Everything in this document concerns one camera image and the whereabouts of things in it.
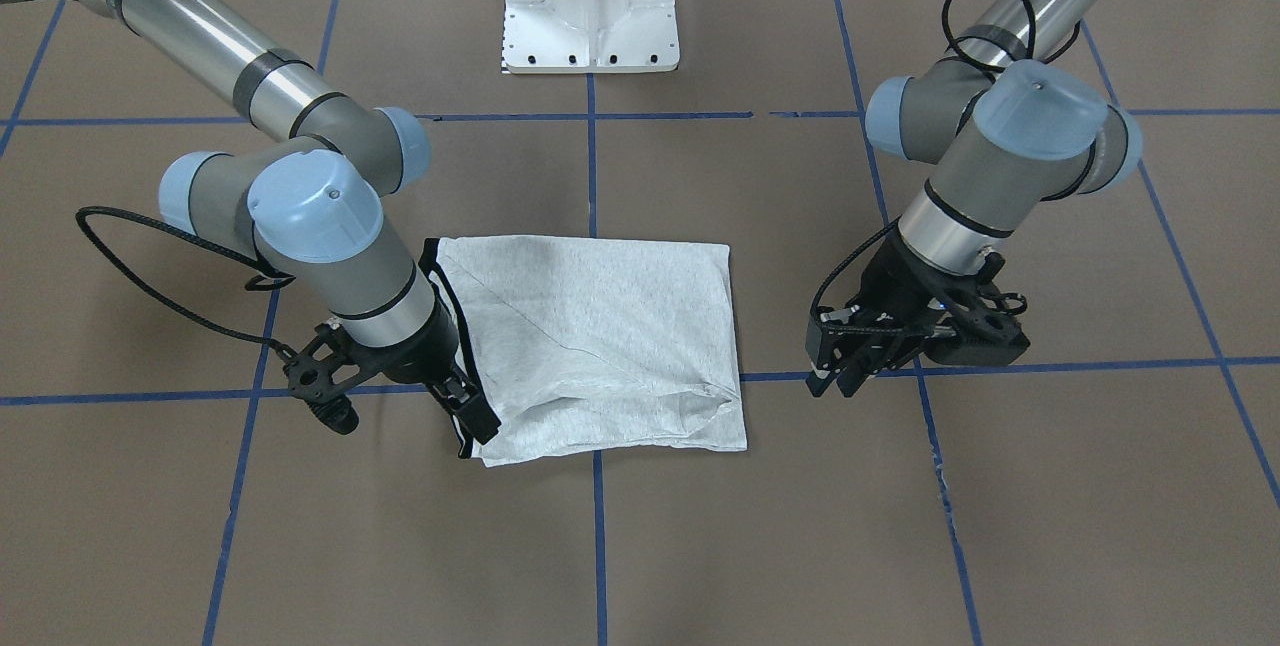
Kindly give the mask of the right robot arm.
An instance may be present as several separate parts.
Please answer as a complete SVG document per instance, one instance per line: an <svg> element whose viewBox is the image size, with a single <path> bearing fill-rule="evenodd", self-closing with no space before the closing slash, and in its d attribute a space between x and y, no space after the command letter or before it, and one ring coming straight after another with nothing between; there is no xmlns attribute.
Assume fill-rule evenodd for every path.
<svg viewBox="0 0 1280 646"><path fill-rule="evenodd" d="M384 203L428 171L433 150L422 123L401 107L365 107L224 0L60 3L77 3L163 52L262 139L255 151L210 148L174 159L157 185L156 217L79 209L76 223L95 248L189 321L193 310L133 272L93 217L129 219L237 260L255 272L251 290L293 283L311 290L325 319L303 345L200 322L273 351L293 399L334 432L347 435L358 423L355 388L384 377L424 388L453 423L462 455L490 443L500 418L440 262L442 240L411 248Z"/></svg>

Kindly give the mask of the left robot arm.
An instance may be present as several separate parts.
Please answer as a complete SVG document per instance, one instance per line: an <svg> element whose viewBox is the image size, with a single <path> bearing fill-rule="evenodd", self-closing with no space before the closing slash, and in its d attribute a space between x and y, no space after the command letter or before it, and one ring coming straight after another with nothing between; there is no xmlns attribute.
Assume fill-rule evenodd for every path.
<svg viewBox="0 0 1280 646"><path fill-rule="evenodd" d="M856 294L841 308L813 301L812 395L836 386L852 397L918 356L1001 367L1025 353L1027 301L995 285L1005 242L1037 203L1124 180L1143 150L1129 113L1053 67L1094 3L995 0L960 31L943 12L943 58L874 91L868 143L934 169L867 242L874 255Z"/></svg>

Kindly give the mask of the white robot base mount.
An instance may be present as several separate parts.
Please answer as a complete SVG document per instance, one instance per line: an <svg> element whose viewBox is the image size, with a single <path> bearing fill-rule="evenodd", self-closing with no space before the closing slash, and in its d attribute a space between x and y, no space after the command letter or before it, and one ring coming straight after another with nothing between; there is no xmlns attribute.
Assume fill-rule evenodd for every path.
<svg viewBox="0 0 1280 646"><path fill-rule="evenodd" d="M504 0L508 75L640 75L681 59L676 0Z"/></svg>

